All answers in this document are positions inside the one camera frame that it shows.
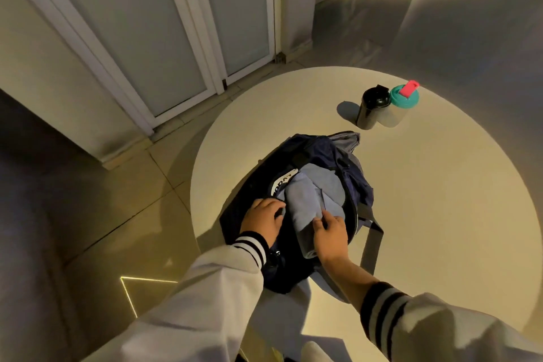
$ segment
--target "bag handle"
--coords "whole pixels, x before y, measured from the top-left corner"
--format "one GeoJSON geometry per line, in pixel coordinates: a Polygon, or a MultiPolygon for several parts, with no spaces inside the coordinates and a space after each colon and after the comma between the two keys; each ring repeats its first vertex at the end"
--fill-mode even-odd
{"type": "Polygon", "coordinates": [[[377,256],[379,255],[379,248],[381,247],[384,231],[375,220],[373,211],[368,205],[359,203],[357,212],[359,219],[371,221],[368,238],[366,239],[364,252],[362,254],[362,260],[360,261],[360,267],[373,275],[375,266],[377,265],[377,256]]]}

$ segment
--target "table top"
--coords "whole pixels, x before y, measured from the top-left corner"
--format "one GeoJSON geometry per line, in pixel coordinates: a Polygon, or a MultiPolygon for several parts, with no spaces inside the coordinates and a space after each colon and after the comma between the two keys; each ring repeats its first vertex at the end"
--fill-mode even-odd
{"type": "MultiPolygon", "coordinates": [[[[374,213],[385,232],[375,276],[410,295],[431,292],[521,330],[539,295],[541,233],[528,190],[499,145],[423,87],[419,104],[395,128],[361,131],[347,120],[345,112],[356,110],[366,89],[405,82],[365,69],[310,68],[242,94],[216,119],[198,152],[191,183],[195,236],[202,245],[212,228],[220,233],[218,217],[236,185],[288,137],[358,131],[354,155],[375,190],[374,213]]],[[[349,245],[354,262],[366,236],[363,228],[349,245]]],[[[215,236],[212,244],[218,243],[215,236]]],[[[289,295],[265,290],[251,323],[290,357],[316,339],[338,362],[384,360],[350,305],[311,279],[289,295]]]]}

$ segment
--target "black and white striped cuff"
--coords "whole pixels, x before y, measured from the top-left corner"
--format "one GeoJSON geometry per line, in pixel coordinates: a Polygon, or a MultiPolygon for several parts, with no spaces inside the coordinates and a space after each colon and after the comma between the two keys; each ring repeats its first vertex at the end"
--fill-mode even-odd
{"type": "Polygon", "coordinates": [[[246,230],[238,236],[232,246],[249,252],[259,269],[262,269],[266,263],[269,250],[268,243],[259,233],[246,230]]]}
{"type": "Polygon", "coordinates": [[[392,360],[392,332],[409,299],[410,296],[384,282],[373,285],[364,298],[360,322],[368,339],[388,360],[392,360]]]}

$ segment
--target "white jacket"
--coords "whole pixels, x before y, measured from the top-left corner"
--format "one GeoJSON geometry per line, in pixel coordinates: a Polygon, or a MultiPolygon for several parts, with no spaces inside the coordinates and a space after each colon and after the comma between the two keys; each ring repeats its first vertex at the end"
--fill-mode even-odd
{"type": "MultiPolygon", "coordinates": [[[[263,289],[266,250],[253,236],[201,255],[170,298],[85,361],[233,361],[263,289]]],[[[543,361],[539,346],[493,316],[430,294],[409,297],[386,283],[366,295],[361,322],[397,362],[543,361]]],[[[325,361],[331,359],[314,342],[302,349],[301,362],[325,361]]]]}

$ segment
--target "hand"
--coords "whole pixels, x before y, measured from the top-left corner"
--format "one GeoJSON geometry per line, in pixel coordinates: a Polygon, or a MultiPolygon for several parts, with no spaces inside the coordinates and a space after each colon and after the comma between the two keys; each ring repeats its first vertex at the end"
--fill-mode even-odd
{"type": "Polygon", "coordinates": [[[283,215],[275,217],[275,214],[285,206],[284,202],[273,198],[255,200],[241,222],[240,232],[257,232],[268,242],[268,248],[272,247],[283,223],[283,215]]]}
{"type": "Polygon", "coordinates": [[[349,260],[347,244],[347,228],[341,216],[332,216],[327,210],[322,211],[322,218],[327,224],[325,229],[322,220],[318,217],[313,219],[316,254],[323,266],[337,259],[349,260]]]}

